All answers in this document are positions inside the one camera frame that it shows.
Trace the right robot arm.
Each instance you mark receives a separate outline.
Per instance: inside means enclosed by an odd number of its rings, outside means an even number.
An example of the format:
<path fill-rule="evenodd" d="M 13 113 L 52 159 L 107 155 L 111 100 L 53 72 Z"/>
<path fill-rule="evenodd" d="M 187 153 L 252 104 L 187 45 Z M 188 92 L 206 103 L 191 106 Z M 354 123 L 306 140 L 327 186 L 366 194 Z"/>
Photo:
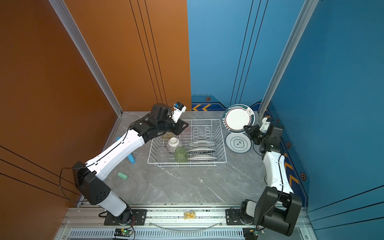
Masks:
<path fill-rule="evenodd" d="M 246 135 L 259 146 L 267 172 L 267 186 L 260 199 L 241 204 L 240 219 L 246 225 L 264 227 L 291 236 L 302 208 L 302 199 L 294 194 L 285 170 L 281 148 L 284 126 L 265 122 L 262 126 L 244 126 Z"/>

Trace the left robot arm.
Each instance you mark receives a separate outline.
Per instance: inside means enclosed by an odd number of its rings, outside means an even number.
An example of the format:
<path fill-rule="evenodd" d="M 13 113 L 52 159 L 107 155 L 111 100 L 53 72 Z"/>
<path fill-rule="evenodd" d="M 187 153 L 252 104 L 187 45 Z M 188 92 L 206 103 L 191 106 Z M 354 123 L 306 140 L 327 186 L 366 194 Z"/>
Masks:
<path fill-rule="evenodd" d="M 87 161 L 73 165 L 75 187 L 90 202 L 100 206 L 119 224 L 131 224 L 131 207 L 104 183 L 110 172 L 136 149 L 166 133 L 180 135 L 188 123 L 181 120 L 186 106 L 177 102 L 172 107 L 157 103 L 142 118 L 134 121 L 123 136 L 105 151 Z"/>

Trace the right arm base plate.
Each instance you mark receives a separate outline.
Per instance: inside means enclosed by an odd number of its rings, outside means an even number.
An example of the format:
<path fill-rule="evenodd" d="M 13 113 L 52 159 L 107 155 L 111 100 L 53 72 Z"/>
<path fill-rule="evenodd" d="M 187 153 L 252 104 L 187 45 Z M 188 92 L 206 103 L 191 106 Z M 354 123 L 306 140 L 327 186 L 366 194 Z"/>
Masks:
<path fill-rule="evenodd" d="M 261 225 L 264 221 L 264 214 L 253 210 L 250 214 L 246 210 L 226 209 L 226 221 L 228 226 L 234 225 Z"/>

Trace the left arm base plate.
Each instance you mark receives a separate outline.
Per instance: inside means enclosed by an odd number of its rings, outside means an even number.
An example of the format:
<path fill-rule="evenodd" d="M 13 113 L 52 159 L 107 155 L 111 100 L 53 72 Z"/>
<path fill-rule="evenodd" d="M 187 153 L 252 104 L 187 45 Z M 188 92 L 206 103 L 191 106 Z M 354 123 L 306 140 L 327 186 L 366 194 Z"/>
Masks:
<path fill-rule="evenodd" d="M 107 212 L 105 226 L 143 226 L 147 217 L 147 210 L 133 209 L 125 210 L 120 216 L 115 217 Z"/>

